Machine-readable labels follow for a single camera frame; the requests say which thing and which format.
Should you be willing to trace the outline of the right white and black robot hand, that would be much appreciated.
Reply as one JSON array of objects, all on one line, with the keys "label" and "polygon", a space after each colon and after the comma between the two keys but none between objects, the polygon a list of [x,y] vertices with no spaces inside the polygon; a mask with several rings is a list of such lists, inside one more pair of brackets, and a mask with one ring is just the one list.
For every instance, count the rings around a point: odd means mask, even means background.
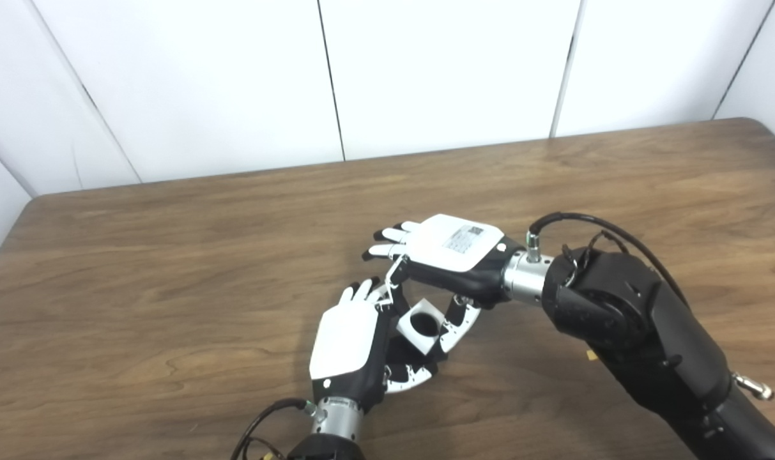
[{"label": "right white and black robot hand", "polygon": [[440,348],[448,353],[477,320],[482,309],[510,300],[503,275],[523,245],[483,222],[438,213],[423,222],[402,222],[375,232],[376,244],[363,260],[402,260],[406,279],[461,297],[441,327]]}]

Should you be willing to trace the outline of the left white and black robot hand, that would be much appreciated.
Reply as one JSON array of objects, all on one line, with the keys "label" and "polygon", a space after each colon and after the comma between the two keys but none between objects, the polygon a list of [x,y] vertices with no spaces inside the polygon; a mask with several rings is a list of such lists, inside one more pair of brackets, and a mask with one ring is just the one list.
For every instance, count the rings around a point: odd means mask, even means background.
[{"label": "left white and black robot hand", "polygon": [[410,305],[398,284],[373,277],[347,286],[318,323],[309,359],[314,402],[365,414],[429,381],[448,358],[443,320],[427,300]]}]

